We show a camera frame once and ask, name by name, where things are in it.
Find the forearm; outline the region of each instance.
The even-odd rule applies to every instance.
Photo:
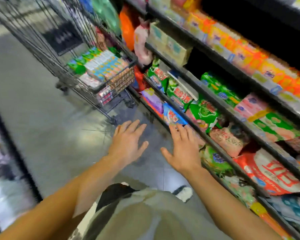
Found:
[[[280,240],[279,235],[221,186],[204,168],[185,174],[216,226],[234,240]]]
[[[72,218],[88,211],[97,197],[111,183],[123,165],[103,157],[84,173],[56,193],[45,198],[34,209],[18,218],[0,234],[2,239],[48,240]]]

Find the person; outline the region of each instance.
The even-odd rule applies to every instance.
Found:
[[[127,188],[130,192],[117,199],[110,199],[113,195],[103,198],[113,177],[148,147],[145,141],[138,148],[146,124],[138,125],[139,120],[119,125],[108,155],[18,218],[0,234],[0,240],[66,240],[105,189],[100,201],[108,198],[111,202],[97,209],[83,240],[281,239],[201,166],[197,138],[188,125],[170,125],[173,152],[166,148],[161,152],[198,194],[205,214],[170,192],[150,188]]]

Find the purple package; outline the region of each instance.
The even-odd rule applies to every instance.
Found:
[[[164,113],[164,108],[162,106],[163,102],[156,96],[155,91],[152,88],[144,89],[141,94],[159,113]]]

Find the hand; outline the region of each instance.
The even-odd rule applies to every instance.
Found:
[[[164,147],[161,148],[161,153],[167,162],[185,177],[185,174],[201,168],[199,146],[196,135],[189,125],[182,127],[177,124],[176,127],[179,131],[174,125],[169,125],[173,139],[173,155]]]
[[[138,149],[139,138],[147,126],[143,124],[137,128],[139,122],[140,120],[133,123],[126,121],[115,129],[108,156],[119,162],[123,167],[136,161],[149,145],[148,141],[144,141]]]

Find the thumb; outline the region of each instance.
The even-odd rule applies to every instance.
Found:
[[[161,153],[162,155],[165,157],[165,159],[167,160],[167,162],[169,162],[172,159],[172,154],[169,153],[168,149],[165,147],[161,147]]]
[[[142,143],[142,145],[140,146],[140,148],[138,149],[138,157],[141,157],[141,155],[142,155],[142,153],[147,149],[147,147],[148,147],[148,145],[149,145],[149,142],[148,141],[144,141],[143,143]]]

